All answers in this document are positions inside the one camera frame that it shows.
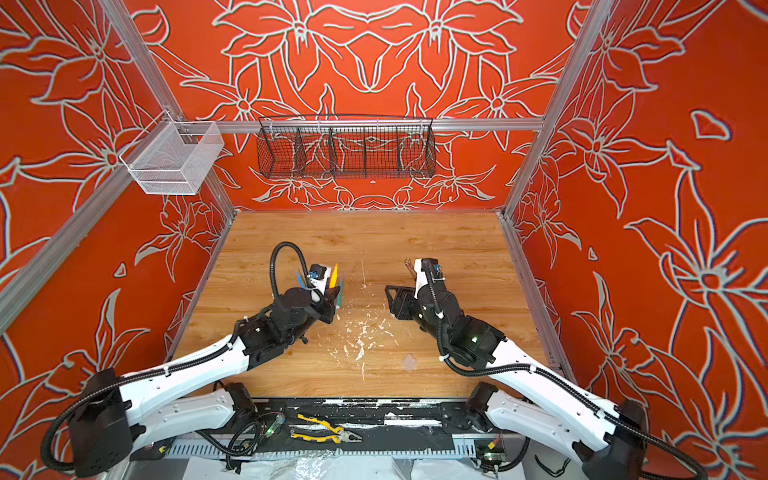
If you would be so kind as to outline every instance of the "black wire basket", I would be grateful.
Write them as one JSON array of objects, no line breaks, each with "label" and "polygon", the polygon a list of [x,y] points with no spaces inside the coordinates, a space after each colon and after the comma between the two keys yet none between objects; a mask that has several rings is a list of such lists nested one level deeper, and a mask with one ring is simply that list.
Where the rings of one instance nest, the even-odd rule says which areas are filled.
[{"label": "black wire basket", "polygon": [[321,121],[262,117],[259,173],[267,178],[429,178],[435,135],[428,118],[334,115]]}]

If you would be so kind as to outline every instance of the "teal pen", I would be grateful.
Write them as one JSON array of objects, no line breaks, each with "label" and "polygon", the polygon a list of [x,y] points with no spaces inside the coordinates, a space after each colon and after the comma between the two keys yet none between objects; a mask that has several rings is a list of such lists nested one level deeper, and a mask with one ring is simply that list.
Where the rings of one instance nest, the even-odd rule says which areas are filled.
[{"label": "teal pen", "polygon": [[341,308],[341,292],[344,290],[344,276],[339,278],[339,295],[336,297],[336,309]]}]

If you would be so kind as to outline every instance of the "wooden tabletop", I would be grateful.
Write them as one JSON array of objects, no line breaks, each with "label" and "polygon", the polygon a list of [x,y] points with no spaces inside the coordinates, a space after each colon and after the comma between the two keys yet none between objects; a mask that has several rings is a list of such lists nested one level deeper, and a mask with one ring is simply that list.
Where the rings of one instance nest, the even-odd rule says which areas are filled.
[{"label": "wooden tabletop", "polygon": [[[385,285],[413,286],[406,258],[439,260],[445,284],[465,313],[499,328],[546,364],[538,334],[495,214],[241,213],[190,320],[176,357],[232,333],[233,323],[272,303],[270,254],[297,244],[307,265],[339,264],[342,308],[315,323],[281,357],[229,381],[262,396],[466,397],[479,379],[438,361],[435,340],[389,314]],[[280,292],[298,284],[298,258],[278,256]]]}]

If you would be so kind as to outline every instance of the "wire mesh basket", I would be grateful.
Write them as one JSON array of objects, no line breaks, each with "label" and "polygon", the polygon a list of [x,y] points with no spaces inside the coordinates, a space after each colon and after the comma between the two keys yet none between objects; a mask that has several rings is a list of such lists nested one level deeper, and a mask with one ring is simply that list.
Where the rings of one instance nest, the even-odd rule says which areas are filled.
[{"label": "wire mesh basket", "polygon": [[211,122],[196,144],[185,143],[171,122],[157,128],[149,145],[125,166],[147,194],[196,194],[224,147],[216,122]]},{"label": "wire mesh basket", "polygon": [[267,178],[404,178],[435,174],[428,118],[260,118],[259,173]]}]

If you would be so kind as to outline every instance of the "white mesh basket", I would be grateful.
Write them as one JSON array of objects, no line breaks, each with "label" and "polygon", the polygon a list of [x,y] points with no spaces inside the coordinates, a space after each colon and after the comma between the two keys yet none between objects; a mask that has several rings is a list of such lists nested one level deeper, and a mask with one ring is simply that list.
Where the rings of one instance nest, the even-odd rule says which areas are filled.
[{"label": "white mesh basket", "polygon": [[219,127],[211,122],[197,144],[185,144],[172,123],[158,128],[147,148],[125,166],[147,194],[196,194],[224,147]]}]

